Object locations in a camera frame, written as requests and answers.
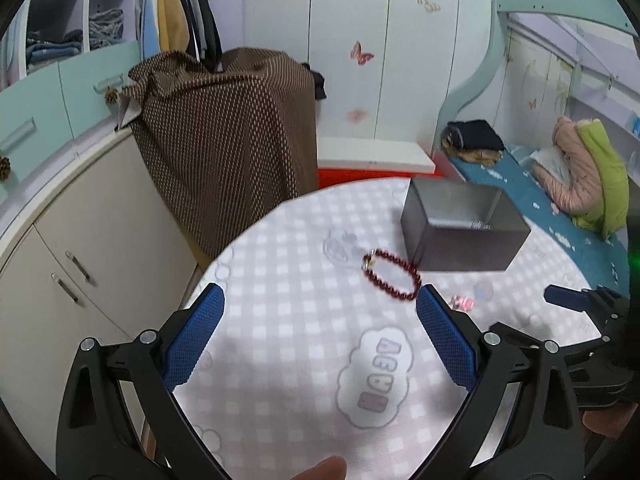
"metal box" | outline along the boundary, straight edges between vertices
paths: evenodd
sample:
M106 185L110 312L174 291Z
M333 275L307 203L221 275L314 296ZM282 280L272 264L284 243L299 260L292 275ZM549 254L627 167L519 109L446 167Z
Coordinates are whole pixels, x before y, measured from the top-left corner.
M418 270L506 270L529 236L525 219L499 187L413 177L400 219Z

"round table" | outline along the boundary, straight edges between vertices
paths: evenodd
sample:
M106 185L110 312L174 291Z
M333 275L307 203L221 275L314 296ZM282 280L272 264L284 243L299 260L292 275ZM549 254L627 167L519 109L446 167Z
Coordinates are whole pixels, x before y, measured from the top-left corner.
M280 205L211 264L225 313L175 397L234 479L288 480L339 454L348 479L406 480L466 396L417 319L415 301L375 288L360 264L383 248L406 257L400 215L408 179L368 180ZM496 321L567 345L599 336L584 313L548 304L545 287L588 284L536 225L505 272L422 273L445 300L474 298ZM388 264L380 275L409 290ZM476 463L494 453L516 393L507 389Z

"pine cone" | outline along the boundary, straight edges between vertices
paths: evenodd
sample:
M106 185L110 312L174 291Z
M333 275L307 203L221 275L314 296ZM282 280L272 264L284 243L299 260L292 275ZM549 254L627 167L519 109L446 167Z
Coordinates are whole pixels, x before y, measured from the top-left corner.
M116 104L118 102L118 89L107 86L104 91L104 100L107 101L108 105Z
M9 178L11 173L11 162L8 156L0 156L0 182L4 182Z

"white wall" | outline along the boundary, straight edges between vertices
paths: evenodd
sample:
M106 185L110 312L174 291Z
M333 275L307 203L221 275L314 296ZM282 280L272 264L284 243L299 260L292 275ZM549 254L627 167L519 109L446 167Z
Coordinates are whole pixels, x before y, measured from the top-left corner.
M319 137L424 146L434 136L447 93L471 76L484 57L490 4L244 0L244 40L246 46L309 60L324 75L328 98L318 107ZM366 64L350 57L357 41L374 56ZM507 142L548 145L564 113L570 77L571 68L556 56L511 34L503 66L460 119L486 118Z

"bead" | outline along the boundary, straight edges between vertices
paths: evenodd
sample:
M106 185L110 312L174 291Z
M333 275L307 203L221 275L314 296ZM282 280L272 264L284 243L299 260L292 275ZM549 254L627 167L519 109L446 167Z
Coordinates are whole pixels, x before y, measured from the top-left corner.
M380 258L388 260L396 264L397 266L402 267L406 272L408 272L409 275L411 276L412 282L414 283L414 291L401 292L400 290L393 288L384 280L381 280L380 277L368 266L372 263L373 256L378 256ZM399 256L395 256L394 254L391 254L388 251L385 251L379 248L373 251L369 251L369 253L365 254L365 256L363 256L362 258L362 261L365 264L367 264L367 265L363 265L362 267L362 270L364 271L365 276L369 279L371 283L373 283L373 285L375 285L377 288L379 288L383 292L386 292L393 298L396 298L399 300L414 300L417 297L418 291L422 286L422 279L420 277L420 274L418 273L418 270L415 269L415 267L412 266L411 263L403 260Z

